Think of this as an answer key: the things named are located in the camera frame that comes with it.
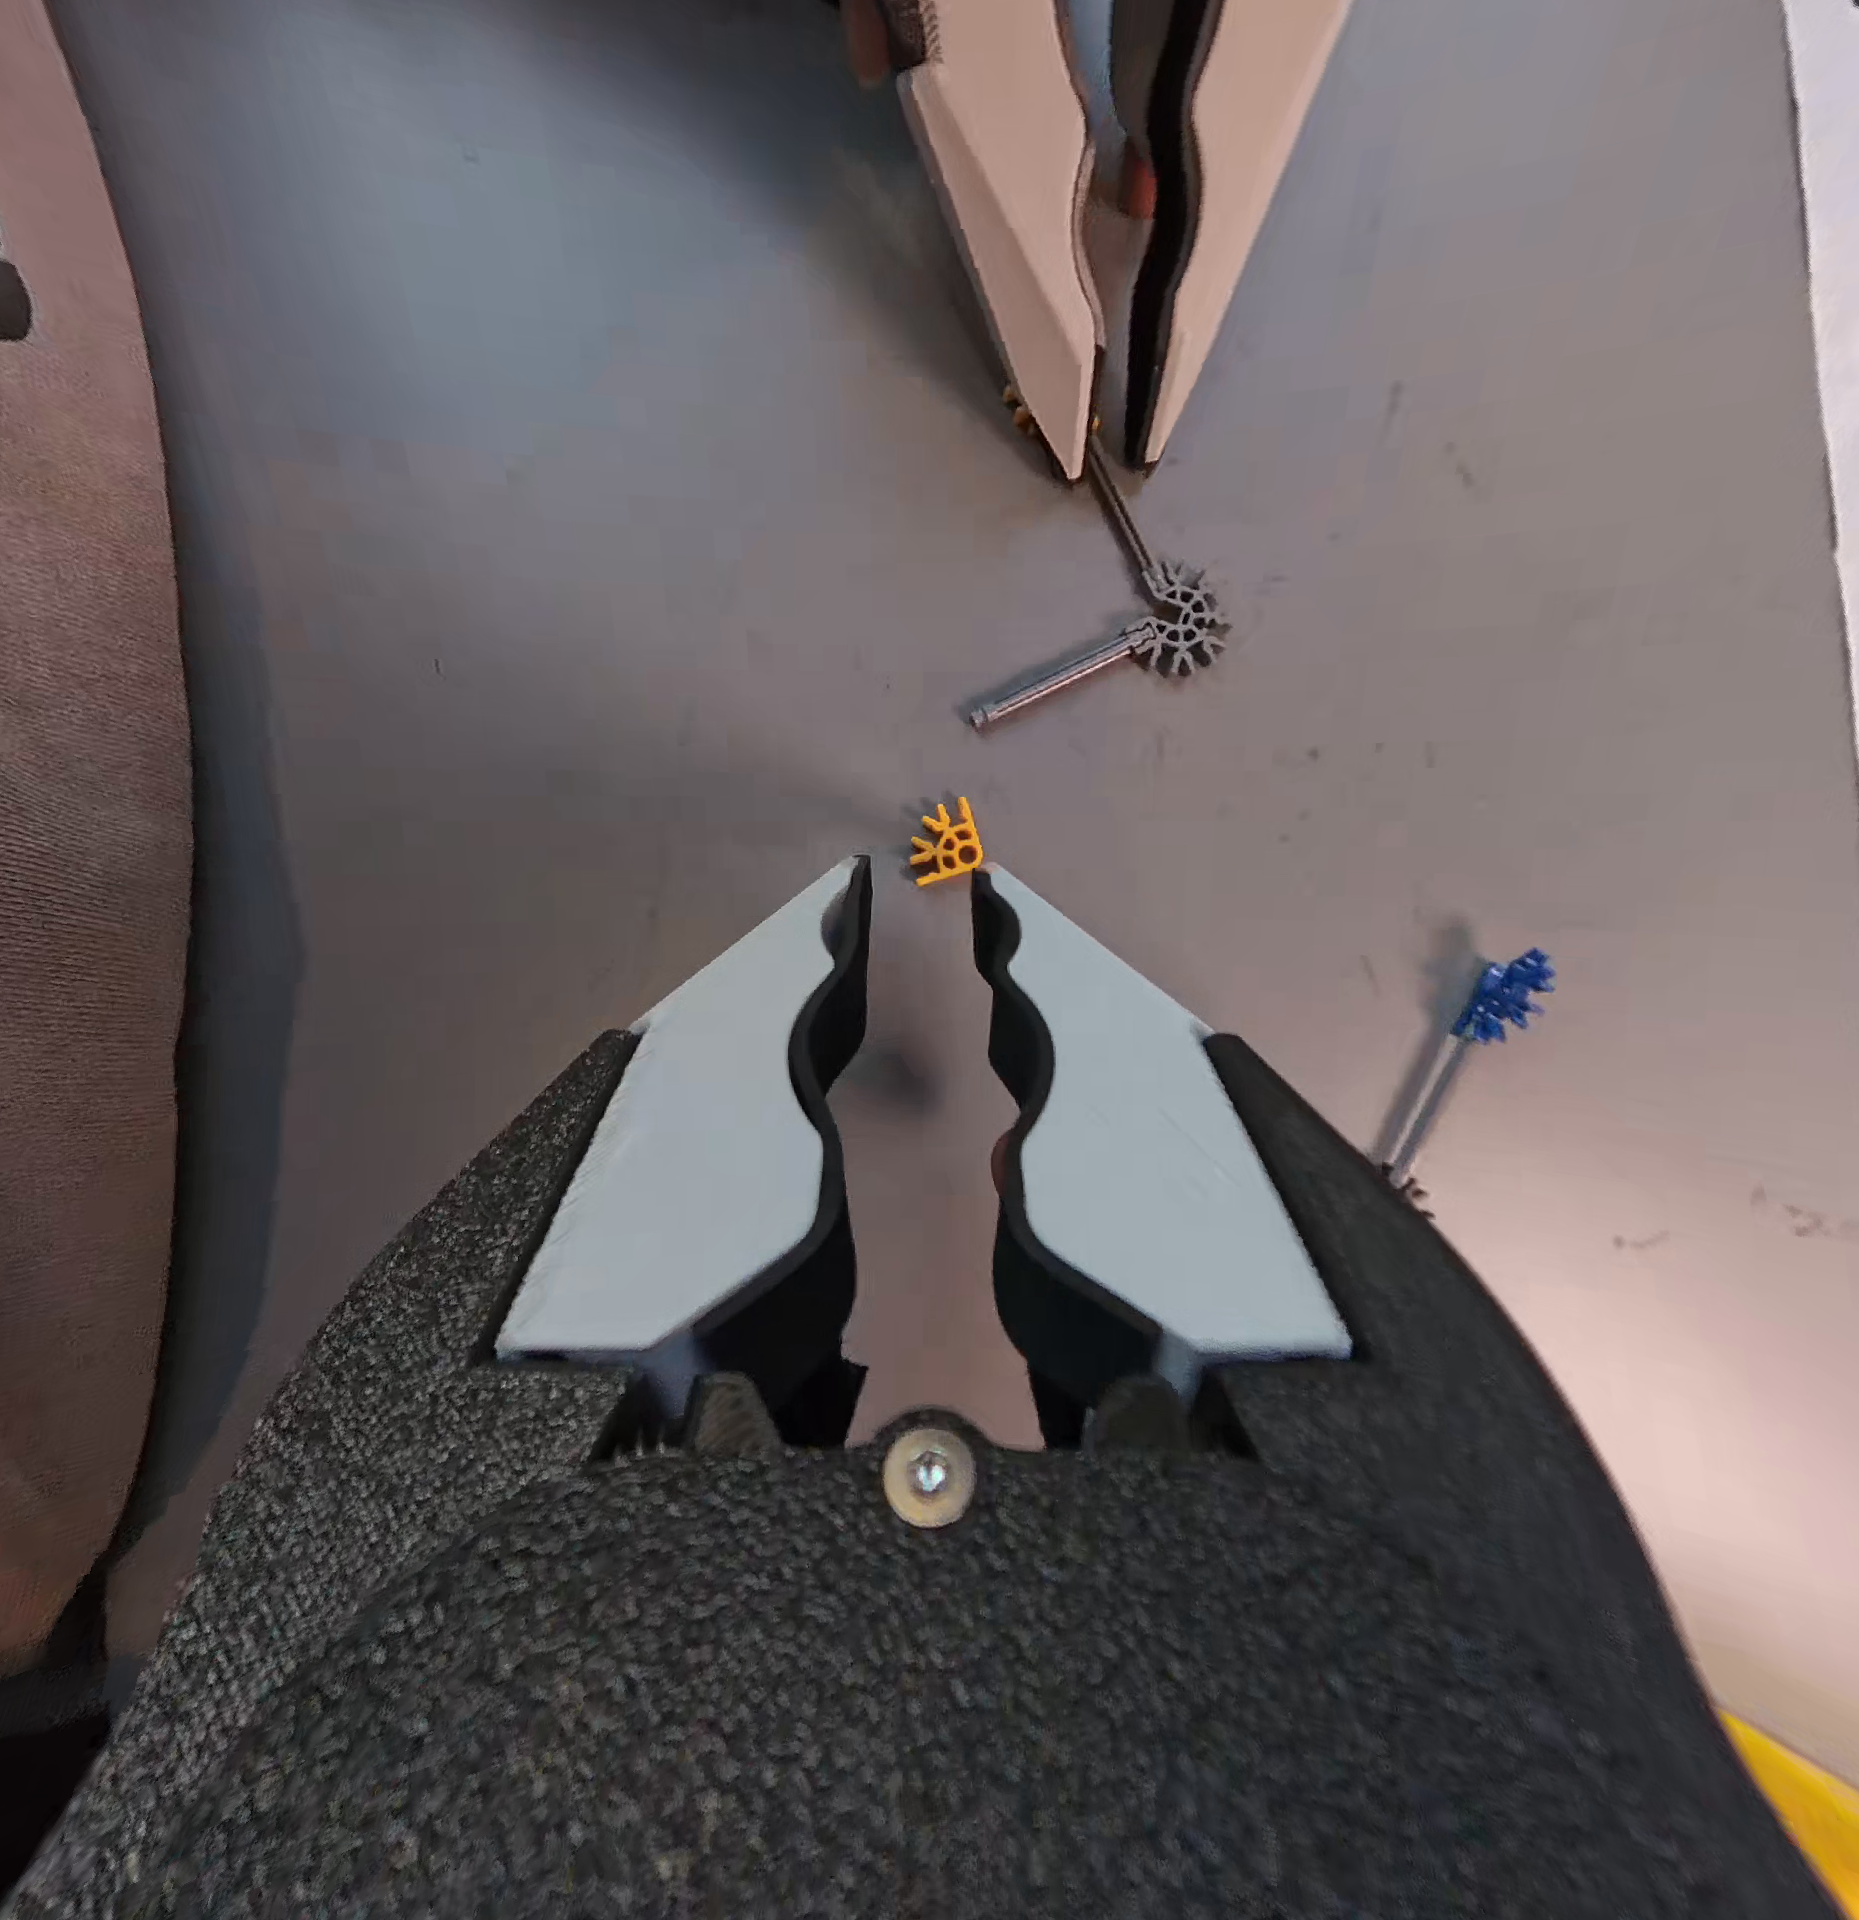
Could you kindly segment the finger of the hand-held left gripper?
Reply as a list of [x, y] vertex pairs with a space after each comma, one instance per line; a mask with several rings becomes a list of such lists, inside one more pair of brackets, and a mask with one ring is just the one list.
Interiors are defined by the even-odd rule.
[[1195, 395], [1348, 2], [1124, 5], [1132, 278], [1124, 458], [1153, 469]]
[[899, 76], [902, 113], [990, 322], [1069, 484], [1106, 353], [1083, 217], [1091, 119], [1065, 5], [939, 2], [941, 62]]

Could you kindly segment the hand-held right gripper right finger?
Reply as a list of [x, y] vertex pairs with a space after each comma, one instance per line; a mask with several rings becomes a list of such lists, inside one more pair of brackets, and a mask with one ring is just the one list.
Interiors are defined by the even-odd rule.
[[1005, 868], [971, 881], [1003, 1144], [993, 1301], [1043, 1406], [1351, 1356], [1242, 1119], [1220, 1033]]

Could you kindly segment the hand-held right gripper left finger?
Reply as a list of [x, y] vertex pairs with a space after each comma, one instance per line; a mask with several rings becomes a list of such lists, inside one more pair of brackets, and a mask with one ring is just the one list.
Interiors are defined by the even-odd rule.
[[869, 932], [871, 860], [850, 857], [636, 1023], [498, 1360], [629, 1365], [657, 1406], [715, 1374], [765, 1406], [861, 1399], [827, 1093], [866, 1035]]

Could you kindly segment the grey toy rod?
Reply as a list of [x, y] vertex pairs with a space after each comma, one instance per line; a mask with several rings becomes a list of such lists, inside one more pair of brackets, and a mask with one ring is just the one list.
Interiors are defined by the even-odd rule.
[[1160, 586], [1164, 585], [1161, 564], [1153, 553], [1148, 541], [1139, 531], [1128, 500], [1109, 467], [1109, 458], [1093, 421], [1085, 441], [1085, 479], [1088, 481], [1093, 495], [1105, 509], [1115, 537], [1119, 541], [1128, 563], [1132, 564], [1142, 597], [1148, 605], [1155, 605], [1160, 600]]
[[1034, 672], [1011, 688], [999, 691], [975, 706], [966, 708], [965, 724], [974, 732], [990, 732], [1032, 708], [1047, 703], [1066, 691], [1080, 688], [1087, 681], [1100, 679], [1121, 666], [1132, 666], [1139, 660], [1142, 644], [1150, 638], [1153, 626], [1147, 618], [1130, 619], [1115, 636], [1080, 651], [1049, 668]]
[[1442, 1033], [1428, 1050], [1425, 1072], [1396, 1099], [1396, 1110], [1385, 1121], [1374, 1151], [1374, 1161], [1396, 1192], [1413, 1190], [1421, 1152], [1442, 1119], [1472, 1053], [1470, 1040], [1457, 1031]]

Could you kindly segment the blue yellow toy rod model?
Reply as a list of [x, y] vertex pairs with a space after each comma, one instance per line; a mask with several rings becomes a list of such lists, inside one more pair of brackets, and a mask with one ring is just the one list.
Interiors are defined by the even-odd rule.
[[1550, 953], [1525, 949], [1499, 963], [1475, 957], [1467, 986], [1439, 999], [1430, 1035], [1370, 1151], [1382, 1184], [1422, 1219], [1434, 1218], [1434, 1202], [1418, 1176], [1421, 1157], [1463, 1075], [1488, 1050], [1529, 1031], [1540, 1020], [1542, 999], [1556, 989]]

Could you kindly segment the white instruction sheet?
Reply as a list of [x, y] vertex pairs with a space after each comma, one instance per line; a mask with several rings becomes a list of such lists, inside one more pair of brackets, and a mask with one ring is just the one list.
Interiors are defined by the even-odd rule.
[[1784, 2], [1781, 13], [1859, 767], [1859, 5]]

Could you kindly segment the yellow parts bin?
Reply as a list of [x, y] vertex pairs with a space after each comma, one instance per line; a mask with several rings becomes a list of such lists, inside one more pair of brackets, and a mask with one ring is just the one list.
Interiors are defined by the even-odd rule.
[[1859, 1791], [1748, 1722], [1718, 1716], [1842, 1914], [1859, 1918]]

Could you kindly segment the grey desk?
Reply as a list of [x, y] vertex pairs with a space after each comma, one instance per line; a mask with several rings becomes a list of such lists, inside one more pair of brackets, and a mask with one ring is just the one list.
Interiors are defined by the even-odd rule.
[[276, 1380], [606, 1027], [877, 868], [861, 1424], [1038, 1436], [990, 855], [1422, 1148], [1729, 1708], [1859, 1785], [1859, 790], [1780, 5], [1358, 5], [1164, 464], [1233, 646], [1003, 732], [1130, 578], [819, 5], [58, 5], [166, 431], [196, 963], [125, 1688]]

